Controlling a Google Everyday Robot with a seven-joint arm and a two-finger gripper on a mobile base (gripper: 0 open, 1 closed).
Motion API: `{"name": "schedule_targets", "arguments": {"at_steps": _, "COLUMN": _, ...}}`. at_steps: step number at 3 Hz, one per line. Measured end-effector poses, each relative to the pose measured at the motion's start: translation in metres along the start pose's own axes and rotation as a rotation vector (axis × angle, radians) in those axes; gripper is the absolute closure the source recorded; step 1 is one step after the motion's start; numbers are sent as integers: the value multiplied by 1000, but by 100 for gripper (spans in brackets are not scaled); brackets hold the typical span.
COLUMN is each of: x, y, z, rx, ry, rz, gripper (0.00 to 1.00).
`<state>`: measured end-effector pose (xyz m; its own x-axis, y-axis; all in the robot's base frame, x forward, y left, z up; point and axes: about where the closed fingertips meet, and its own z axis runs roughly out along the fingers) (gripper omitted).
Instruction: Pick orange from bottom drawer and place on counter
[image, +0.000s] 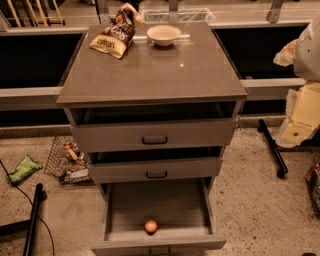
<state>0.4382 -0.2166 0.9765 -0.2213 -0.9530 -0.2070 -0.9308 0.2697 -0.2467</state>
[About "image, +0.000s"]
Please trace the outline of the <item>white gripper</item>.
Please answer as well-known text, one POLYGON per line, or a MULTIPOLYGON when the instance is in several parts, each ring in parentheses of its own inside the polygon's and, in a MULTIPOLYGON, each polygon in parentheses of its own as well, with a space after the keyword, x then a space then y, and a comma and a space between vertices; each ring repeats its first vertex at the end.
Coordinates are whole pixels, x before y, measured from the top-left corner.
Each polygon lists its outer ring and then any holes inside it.
MULTIPOLYGON (((289 66, 294 63, 297 39, 278 52, 273 63, 289 66)), ((299 90, 290 89, 286 98, 286 118, 276 135, 276 144, 293 148, 311 139, 320 127, 320 84, 309 83, 299 90)))

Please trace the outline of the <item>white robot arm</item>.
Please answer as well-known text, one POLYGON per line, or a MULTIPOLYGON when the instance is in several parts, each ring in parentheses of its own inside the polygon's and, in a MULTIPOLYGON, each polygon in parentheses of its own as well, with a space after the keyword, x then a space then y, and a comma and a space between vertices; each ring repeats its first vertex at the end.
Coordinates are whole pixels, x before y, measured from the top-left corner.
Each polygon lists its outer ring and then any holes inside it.
POLYGON ((320 127, 320 17, 284 46, 273 63, 292 65, 295 75, 305 80, 300 89, 288 91, 286 118, 276 136, 279 146, 293 148, 311 139, 320 127))

